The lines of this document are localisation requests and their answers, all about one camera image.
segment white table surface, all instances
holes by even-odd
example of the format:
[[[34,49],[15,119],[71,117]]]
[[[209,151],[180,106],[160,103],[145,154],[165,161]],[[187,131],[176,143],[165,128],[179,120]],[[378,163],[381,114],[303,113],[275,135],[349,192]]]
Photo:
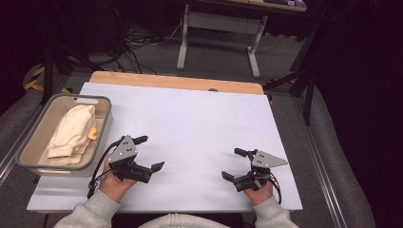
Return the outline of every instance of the white table surface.
[[[234,154],[234,148],[259,149],[287,160],[264,95],[94,83],[86,83],[81,94],[112,102],[105,149],[123,135],[146,135],[148,141],[137,146],[136,163],[165,162],[149,183],[129,189],[123,213],[250,212],[249,199],[221,177],[221,171],[239,177],[250,170],[249,160]],[[281,206],[302,209],[290,165],[272,172],[281,188]],[[28,210],[71,211],[86,201],[89,180],[43,176]]]

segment white cloth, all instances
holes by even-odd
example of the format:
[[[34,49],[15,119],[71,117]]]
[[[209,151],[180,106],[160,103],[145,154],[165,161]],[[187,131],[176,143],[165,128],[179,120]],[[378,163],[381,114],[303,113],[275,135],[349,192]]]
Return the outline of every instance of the white cloth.
[[[95,106],[77,105],[62,118],[47,147],[51,165],[80,162],[90,139],[88,133],[95,128]]]

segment cable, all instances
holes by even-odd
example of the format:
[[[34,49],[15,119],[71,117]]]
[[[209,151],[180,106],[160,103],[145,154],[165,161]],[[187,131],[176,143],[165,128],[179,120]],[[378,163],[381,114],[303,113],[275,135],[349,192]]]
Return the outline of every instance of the cable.
[[[276,179],[276,176],[270,172],[270,179],[269,181],[273,184],[273,186],[276,188],[276,190],[278,191],[278,204],[281,204],[281,191],[279,188],[279,184],[278,181]]]
[[[118,60],[115,61],[118,64],[118,67],[122,70],[122,72],[125,72],[124,67],[119,63]]]
[[[131,50],[130,47],[129,47],[127,50],[134,56],[135,62],[136,62],[136,64],[137,64],[137,67],[139,68],[139,72],[140,72],[141,74],[143,74],[142,68],[141,68],[141,66],[140,66],[140,64],[139,64],[139,60],[137,59],[136,54],[134,54],[134,52]]]
[[[274,49],[274,48],[278,48],[278,46],[285,40],[285,36],[281,39],[281,40],[279,40],[273,47],[269,47],[269,48],[267,48],[266,50],[261,50],[261,51],[256,51],[256,53],[262,53],[262,52],[266,52],[266,51],[269,51],[269,50],[271,50],[271,49]]]
[[[98,183],[97,183],[97,177],[96,177],[96,176],[97,176],[98,170],[99,170],[100,167],[101,167],[101,164],[104,162],[104,159],[105,159],[107,153],[109,153],[109,150],[112,149],[113,147],[118,146],[118,145],[121,143],[121,141],[122,141],[122,139],[120,139],[120,140],[118,140],[118,141],[112,143],[112,144],[107,148],[107,150],[104,152],[104,154],[102,155],[102,157],[100,158],[100,160],[98,161],[97,167],[95,168],[94,173],[92,174],[91,181],[90,181],[89,184],[88,184],[89,190],[88,190],[88,194],[86,195],[86,197],[87,197],[88,199],[90,199],[90,198],[94,195],[95,188],[96,188],[96,186],[98,185]]]

